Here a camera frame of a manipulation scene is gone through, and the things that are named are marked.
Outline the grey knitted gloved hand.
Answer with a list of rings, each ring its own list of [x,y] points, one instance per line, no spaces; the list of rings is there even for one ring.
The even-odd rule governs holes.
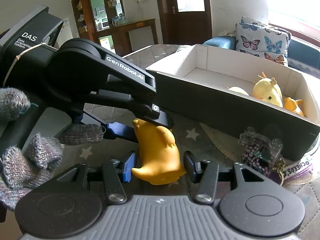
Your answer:
[[[14,211],[22,197],[52,179],[63,159],[62,145],[99,143],[104,133],[96,124],[73,124],[51,107],[34,124],[19,124],[1,143],[1,206]]]

